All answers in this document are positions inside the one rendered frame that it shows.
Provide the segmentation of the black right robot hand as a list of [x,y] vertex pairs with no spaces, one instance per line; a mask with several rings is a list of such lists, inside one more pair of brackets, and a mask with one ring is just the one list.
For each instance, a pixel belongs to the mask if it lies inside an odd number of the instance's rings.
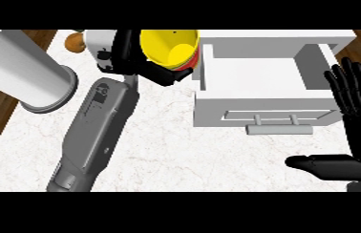
[[343,115],[350,154],[292,156],[285,165],[321,180],[361,181],[361,63],[344,57],[341,65],[332,65],[324,77]]

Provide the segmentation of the white open drawer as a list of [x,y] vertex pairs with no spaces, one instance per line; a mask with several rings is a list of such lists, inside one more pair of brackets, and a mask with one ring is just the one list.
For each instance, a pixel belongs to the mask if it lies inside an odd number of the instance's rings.
[[216,58],[202,46],[198,98],[331,98],[322,73],[337,63],[326,44],[306,45],[291,58]]

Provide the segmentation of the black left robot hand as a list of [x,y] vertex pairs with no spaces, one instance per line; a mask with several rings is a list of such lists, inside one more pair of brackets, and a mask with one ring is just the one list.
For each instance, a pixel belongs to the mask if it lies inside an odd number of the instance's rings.
[[193,72],[193,69],[171,71],[147,61],[140,49],[139,34],[140,30],[115,32],[109,55],[112,72],[122,75],[137,74],[161,86],[170,86],[174,81],[180,81]]

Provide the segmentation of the yellow cup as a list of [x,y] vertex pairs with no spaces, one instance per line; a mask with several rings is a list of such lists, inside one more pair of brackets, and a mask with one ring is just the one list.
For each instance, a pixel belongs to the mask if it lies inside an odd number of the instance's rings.
[[183,71],[198,62],[198,30],[142,30],[139,45],[149,61]]

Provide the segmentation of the large grey cylinder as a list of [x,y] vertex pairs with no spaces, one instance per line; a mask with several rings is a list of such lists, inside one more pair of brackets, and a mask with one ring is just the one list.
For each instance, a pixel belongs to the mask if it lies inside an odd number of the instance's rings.
[[0,91],[23,109],[53,112],[71,100],[76,83],[73,70],[56,63],[22,30],[0,30]]

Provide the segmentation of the round brown object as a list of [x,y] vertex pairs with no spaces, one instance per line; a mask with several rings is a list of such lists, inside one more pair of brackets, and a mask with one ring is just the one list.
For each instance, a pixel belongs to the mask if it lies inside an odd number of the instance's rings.
[[79,32],[72,33],[65,39],[65,48],[72,53],[81,53],[85,49],[82,34]]

